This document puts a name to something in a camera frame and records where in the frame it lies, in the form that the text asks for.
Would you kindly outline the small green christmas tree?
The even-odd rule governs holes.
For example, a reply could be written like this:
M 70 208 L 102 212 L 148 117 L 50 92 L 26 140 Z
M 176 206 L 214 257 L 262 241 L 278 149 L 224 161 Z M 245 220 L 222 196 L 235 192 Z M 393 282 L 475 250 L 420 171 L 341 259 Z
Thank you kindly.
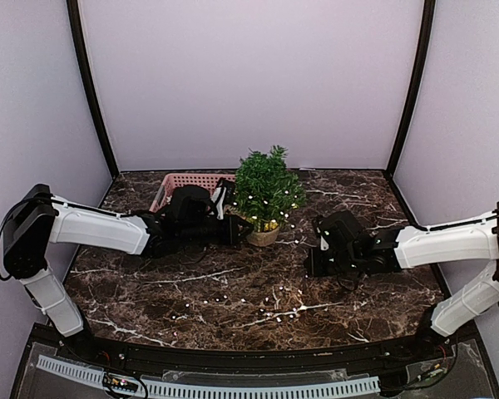
M 240 160 L 235 173 L 235 209 L 258 233 L 289 222 L 306 204 L 306 191 L 298 174 L 286 165 L 288 150 L 274 145 L 269 152 L 252 150 Z

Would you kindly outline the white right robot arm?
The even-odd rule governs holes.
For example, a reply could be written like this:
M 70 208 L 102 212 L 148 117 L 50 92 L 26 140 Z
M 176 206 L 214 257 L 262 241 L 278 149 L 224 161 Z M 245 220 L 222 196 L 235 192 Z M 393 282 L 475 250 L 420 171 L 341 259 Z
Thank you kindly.
M 469 219 L 376 233 L 362 227 L 351 212 L 339 211 L 314 219 L 313 229 L 319 243 L 304 262 L 310 277 L 396 273 L 431 264 L 483 266 L 423 314 L 417 335 L 408 341 L 408 354 L 417 361 L 428 359 L 441 340 L 499 305 L 499 202 L 494 210 Z

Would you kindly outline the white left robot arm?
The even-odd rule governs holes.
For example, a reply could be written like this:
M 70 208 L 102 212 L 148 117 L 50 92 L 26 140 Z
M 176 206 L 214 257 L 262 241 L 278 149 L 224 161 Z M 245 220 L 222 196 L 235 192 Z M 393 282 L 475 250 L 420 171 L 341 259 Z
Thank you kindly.
M 233 188 L 223 181 L 213 193 L 198 185 L 177 188 L 168 204 L 128 214 L 71 202 L 37 184 L 3 217 L 0 224 L 0 280 L 19 281 L 69 337 L 67 346 L 83 362 L 94 362 L 101 345 L 57 280 L 46 259 L 49 244 L 79 244 L 158 259 L 191 244 L 237 245 L 253 225 L 226 211 Z

